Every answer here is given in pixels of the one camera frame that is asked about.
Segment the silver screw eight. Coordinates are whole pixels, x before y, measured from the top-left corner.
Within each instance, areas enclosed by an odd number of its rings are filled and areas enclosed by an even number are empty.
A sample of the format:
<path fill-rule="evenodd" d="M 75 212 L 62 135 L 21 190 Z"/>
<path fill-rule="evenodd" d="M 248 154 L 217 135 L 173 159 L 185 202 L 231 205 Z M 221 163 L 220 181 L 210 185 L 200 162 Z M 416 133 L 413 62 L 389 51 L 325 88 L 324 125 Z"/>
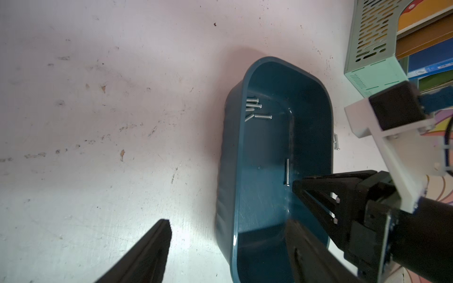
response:
<path fill-rule="evenodd" d="M 273 117 L 272 115 L 265 115 L 265 114 L 255 114 L 255 119 L 264 119 L 264 120 L 271 120 Z"/>

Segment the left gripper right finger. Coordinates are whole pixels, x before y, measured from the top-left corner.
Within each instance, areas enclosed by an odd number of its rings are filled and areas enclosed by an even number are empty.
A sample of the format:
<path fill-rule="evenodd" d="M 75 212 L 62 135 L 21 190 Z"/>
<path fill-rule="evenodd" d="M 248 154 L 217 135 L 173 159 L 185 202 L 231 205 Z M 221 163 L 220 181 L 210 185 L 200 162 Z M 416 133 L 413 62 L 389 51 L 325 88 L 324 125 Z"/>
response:
<path fill-rule="evenodd" d="M 300 222 L 286 222 L 285 241 L 296 283 L 361 282 Z"/>

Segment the silver screw seven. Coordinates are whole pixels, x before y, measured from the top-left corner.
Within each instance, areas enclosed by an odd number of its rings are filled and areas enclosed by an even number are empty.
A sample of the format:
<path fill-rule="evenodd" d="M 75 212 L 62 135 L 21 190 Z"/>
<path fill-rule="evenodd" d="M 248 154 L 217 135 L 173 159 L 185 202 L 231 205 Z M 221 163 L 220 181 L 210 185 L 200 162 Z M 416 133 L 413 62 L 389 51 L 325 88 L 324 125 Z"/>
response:
<path fill-rule="evenodd" d="M 285 160 L 285 181 L 284 184 L 286 186 L 290 186 L 290 159 L 287 158 Z"/>

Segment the teal plastic storage tray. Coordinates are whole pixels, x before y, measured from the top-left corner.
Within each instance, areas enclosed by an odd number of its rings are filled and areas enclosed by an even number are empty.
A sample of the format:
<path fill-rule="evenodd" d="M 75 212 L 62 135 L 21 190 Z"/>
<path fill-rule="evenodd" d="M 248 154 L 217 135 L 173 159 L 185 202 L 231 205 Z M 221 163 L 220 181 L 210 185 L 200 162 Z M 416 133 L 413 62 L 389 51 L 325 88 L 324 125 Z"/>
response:
<path fill-rule="evenodd" d="M 263 107 L 246 112 L 247 98 Z M 250 114 L 273 118 L 245 122 Z M 290 186 L 284 184 L 287 158 Z M 215 234 L 233 282 L 293 282 L 288 219 L 328 245 L 328 234 L 291 185 L 332 170 L 333 112 L 322 82 L 276 57 L 256 61 L 225 102 Z"/>

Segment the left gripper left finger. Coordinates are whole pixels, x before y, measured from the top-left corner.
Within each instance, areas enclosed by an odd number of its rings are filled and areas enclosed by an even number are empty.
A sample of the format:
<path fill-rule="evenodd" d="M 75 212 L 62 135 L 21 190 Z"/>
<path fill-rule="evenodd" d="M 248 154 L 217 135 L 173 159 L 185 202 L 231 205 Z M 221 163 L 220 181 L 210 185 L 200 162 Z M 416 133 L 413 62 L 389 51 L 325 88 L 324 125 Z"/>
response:
<path fill-rule="evenodd" d="M 172 230 L 160 219 L 102 277 L 98 283 L 161 283 L 164 279 Z"/>

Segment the silver screw one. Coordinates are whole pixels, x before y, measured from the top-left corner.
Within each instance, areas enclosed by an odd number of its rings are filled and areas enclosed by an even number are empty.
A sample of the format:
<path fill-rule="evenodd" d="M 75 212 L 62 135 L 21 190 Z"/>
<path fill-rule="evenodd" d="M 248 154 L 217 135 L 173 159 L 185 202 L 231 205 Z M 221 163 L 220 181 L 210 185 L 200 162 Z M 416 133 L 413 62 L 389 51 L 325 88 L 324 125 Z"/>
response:
<path fill-rule="evenodd" d="M 333 135 L 333 145 L 335 150 L 340 150 L 338 135 L 335 133 Z"/>

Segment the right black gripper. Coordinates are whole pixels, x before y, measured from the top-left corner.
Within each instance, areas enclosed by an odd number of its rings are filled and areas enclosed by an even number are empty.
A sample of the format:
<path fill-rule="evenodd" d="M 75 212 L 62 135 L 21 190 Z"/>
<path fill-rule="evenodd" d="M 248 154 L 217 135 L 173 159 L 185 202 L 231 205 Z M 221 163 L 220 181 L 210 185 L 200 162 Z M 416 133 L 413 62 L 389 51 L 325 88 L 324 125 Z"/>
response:
<path fill-rule="evenodd" d="M 357 267 L 360 279 L 385 279 L 391 208 L 385 200 L 397 196 L 388 172 L 357 171 L 295 180 L 292 192 L 315 216 L 344 259 Z M 330 196 L 345 192 L 349 204 Z"/>

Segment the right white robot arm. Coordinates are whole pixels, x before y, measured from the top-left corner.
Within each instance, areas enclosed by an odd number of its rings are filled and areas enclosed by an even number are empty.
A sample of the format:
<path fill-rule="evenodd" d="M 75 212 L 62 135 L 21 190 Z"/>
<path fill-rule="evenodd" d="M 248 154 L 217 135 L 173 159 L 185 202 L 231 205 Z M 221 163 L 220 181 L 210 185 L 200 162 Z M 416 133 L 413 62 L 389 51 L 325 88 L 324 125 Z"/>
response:
<path fill-rule="evenodd" d="M 452 206 L 420 198 L 412 213 L 392 207 L 398 193 L 385 171 L 307 177 L 292 191 L 360 279 L 381 283 L 397 263 L 432 283 L 453 280 Z"/>

